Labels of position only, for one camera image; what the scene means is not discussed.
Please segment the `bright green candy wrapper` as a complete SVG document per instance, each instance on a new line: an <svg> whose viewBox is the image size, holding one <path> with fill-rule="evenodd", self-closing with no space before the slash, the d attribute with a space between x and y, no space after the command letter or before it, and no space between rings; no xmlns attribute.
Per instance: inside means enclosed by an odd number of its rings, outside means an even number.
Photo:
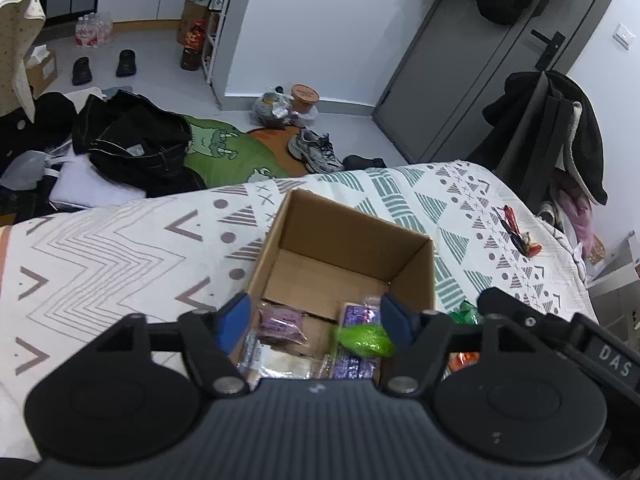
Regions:
<svg viewBox="0 0 640 480"><path fill-rule="evenodd" d="M358 324L339 327L336 340L349 352L360 358L390 358L395 354L395 346L382 325Z"/></svg>

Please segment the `clear white snack packet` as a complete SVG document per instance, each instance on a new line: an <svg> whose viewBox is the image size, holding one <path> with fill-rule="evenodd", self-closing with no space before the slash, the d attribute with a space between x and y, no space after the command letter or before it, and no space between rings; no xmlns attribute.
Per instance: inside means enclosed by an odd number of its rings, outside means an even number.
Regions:
<svg viewBox="0 0 640 480"><path fill-rule="evenodd" d="M333 359L326 354L317 359L299 352L272 346L262 342L254 330L245 337L238 370L251 389L265 378L273 379L324 379L330 376Z"/></svg>

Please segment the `small purple snack packet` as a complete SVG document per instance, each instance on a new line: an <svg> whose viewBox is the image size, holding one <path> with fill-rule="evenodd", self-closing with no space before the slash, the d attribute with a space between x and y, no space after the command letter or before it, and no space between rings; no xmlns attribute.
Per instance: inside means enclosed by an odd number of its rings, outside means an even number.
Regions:
<svg viewBox="0 0 640 480"><path fill-rule="evenodd" d="M304 333L305 315L302 312L272 304L264 304L258 311L260 322L257 333L262 338L293 344L307 341Z"/></svg>

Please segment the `purple wafer snack pack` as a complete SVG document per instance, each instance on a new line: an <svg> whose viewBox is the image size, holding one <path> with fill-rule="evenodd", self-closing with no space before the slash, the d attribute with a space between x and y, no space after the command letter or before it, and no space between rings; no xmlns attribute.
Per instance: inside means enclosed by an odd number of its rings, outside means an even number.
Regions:
<svg viewBox="0 0 640 480"><path fill-rule="evenodd" d="M331 379L377 380L383 337L380 307L344 304L333 334Z"/></svg>

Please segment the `orange cracker packet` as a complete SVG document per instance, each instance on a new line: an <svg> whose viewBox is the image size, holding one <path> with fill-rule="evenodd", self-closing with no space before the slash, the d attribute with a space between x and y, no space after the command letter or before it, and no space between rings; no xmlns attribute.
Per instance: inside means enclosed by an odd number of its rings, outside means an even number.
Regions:
<svg viewBox="0 0 640 480"><path fill-rule="evenodd" d="M447 373L454 374L459 370L476 364L480 360L478 352L452 352L447 363Z"/></svg>

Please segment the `green snack packet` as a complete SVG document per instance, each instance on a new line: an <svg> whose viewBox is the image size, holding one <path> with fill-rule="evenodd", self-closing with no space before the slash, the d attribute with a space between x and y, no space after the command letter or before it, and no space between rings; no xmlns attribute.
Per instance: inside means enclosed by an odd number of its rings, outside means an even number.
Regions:
<svg viewBox="0 0 640 480"><path fill-rule="evenodd" d="M477 307L468 300L463 300L457 307L448 311L450 318L457 324L478 325L483 323L483 317Z"/></svg>

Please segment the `brown cardboard box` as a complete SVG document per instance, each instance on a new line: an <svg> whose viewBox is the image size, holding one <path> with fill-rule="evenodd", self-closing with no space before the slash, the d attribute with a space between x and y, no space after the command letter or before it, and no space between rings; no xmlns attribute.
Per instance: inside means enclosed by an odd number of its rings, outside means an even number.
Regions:
<svg viewBox="0 0 640 480"><path fill-rule="evenodd" d="M375 304L390 292L414 312L435 307L431 237L309 191L285 197L247 286L254 330L266 344L321 359L333 356L344 304ZM304 344L258 335L264 304L305 315Z"/></svg>

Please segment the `green dinosaur rug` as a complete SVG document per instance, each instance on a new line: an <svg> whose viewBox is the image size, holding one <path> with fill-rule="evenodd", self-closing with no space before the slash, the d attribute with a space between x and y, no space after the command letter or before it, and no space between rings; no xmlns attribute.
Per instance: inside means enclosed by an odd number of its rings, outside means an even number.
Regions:
<svg viewBox="0 0 640 480"><path fill-rule="evenodd" d="M286 148L299 128L255 128L243 132L216 119L189 115L184 118L192 132L184 164L197 172L208 188L308 174Z"/></svg>

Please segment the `grey sneaker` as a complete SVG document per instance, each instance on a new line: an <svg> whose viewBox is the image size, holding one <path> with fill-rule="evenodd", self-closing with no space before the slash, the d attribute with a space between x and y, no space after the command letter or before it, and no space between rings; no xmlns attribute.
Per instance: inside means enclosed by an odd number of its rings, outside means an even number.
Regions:
<svg viewBox="0 0 640 480"><path fill-rule="evenodd" d="M296 136L288 140L288 154L314 174L332 174L344 170L335 155L330 137L308 128L301 128Z"/></svg>

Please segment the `brown lidded jar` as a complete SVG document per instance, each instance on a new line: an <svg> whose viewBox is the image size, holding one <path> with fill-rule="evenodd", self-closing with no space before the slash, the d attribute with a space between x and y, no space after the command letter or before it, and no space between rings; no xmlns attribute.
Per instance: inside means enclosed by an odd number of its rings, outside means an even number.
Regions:
<svg viewBox="0 0 640 480"><path fill-rule="evenodd" d="M293 84L291 88L293 110L298 114L308 114L319 102L320 94L306 84Z"/></svg>

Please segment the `black slipper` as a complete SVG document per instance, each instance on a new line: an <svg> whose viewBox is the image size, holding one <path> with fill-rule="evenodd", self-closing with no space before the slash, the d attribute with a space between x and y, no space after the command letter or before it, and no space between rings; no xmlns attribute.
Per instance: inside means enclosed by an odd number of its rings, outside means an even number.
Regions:
<svg viewBox="0 0 640 480"><path fill-rule="evenodd" d="M134 76L137 73L136 52L134 50L125 49L119 52L118 64L116 68L116 76L118 78L126 78Z"/></svg>
<svg viewBox="0 0 640 480"><path fill-rule="evenodd" d="M75 87L90 84L92 81L92 71L88 56L78 58L72 68L72 85Z"/></svg>

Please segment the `left black slipper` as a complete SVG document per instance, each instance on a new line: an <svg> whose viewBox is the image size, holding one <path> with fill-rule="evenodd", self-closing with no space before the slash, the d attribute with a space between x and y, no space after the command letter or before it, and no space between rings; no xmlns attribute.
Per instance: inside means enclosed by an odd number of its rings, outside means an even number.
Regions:
<svg viewBox="0 0 640 480"><path fill-rule="evenodd" d="M92 81L92 71L88 56L78 58L72 68L72 85L75 87L90 84Z"/></svg>

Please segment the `brown paper bag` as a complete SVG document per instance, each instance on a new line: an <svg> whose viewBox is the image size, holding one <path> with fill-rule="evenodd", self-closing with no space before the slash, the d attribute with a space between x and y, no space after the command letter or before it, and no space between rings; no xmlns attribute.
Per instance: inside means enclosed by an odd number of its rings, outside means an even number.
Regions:
<svg viewBox="0 0 640 480"><path fill-rule="evenodd" d="M210 11L208 10L207 0L186 0L183 5L177 32L178 44L184 44L186 33L195 22L201 22L206 26L209 20L209 14Z"/></svg>

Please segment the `dotted cream tablecloth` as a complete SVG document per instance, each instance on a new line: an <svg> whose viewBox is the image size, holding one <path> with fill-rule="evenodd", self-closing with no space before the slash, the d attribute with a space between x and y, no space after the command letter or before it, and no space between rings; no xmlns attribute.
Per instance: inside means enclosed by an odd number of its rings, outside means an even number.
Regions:
<svg viewBox="0 0 640 480"><path fill-rule="evenodd" d="M1 116L21 108L29 120L34 120L35 103L24 58L45 20L39 0L1 0Z"/></svg>

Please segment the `red keychain with keys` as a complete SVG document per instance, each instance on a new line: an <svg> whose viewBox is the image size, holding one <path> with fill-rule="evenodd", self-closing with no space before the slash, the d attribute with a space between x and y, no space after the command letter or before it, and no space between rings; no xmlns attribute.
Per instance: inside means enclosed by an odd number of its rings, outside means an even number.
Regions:
<svg viewBox="0 0 640 480"><path fill-rule="evenodd" d="M509 240L522 256L534 258L541 253L541 244L533 242L528 233L520 230L514 210L509 205L504 205L500 210L495 209L495 213L506 234L508 234Z"/></svg>

